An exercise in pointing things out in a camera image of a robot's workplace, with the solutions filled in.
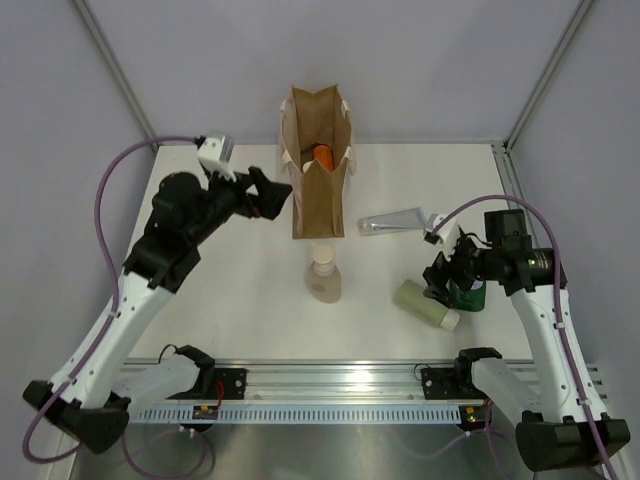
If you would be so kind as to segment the pale green bottle beige cap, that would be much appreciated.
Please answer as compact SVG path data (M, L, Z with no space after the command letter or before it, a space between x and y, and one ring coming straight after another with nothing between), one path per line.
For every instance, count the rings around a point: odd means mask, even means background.
M313 165L314 165L314 161L309 161L304 163L302 166L302 172L306 174Z

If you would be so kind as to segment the orange spray bottle blue top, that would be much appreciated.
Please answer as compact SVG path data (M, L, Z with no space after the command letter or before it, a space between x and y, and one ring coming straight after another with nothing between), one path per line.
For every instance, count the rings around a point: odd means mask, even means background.
M333 172L335 169L331 148L326 144L318 144L312 148L312 156L325 170Z

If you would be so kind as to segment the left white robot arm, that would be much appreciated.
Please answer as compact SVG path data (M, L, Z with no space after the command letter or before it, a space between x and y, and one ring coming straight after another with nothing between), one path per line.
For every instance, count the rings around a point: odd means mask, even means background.
M31 381L23 392L49 423L95 454L117 443L145 408L216 390L214 359L190 345L125 381L118 378L151 321L199 263L199 246L234 215L276 219L292 193L258 167L232 180L219 173L207 179L203 187L194 174L178 172L160 182L111 304L64 367L48 381Z

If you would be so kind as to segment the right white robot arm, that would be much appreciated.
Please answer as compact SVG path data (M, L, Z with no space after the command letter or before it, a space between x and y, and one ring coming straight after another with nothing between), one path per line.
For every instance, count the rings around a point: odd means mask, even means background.
M481 393L509 419L518 452L533 472L601 466L630 439L627 422L610 416L589 374L573 327L558 253L536 248L520 209L487 212L476 243L454 217L434 214L424 237L439 247L423 277L426 296L449 305L452 288L496 282L526 334L538 388L532 390L493 347L463 349L446 385L466 397Z

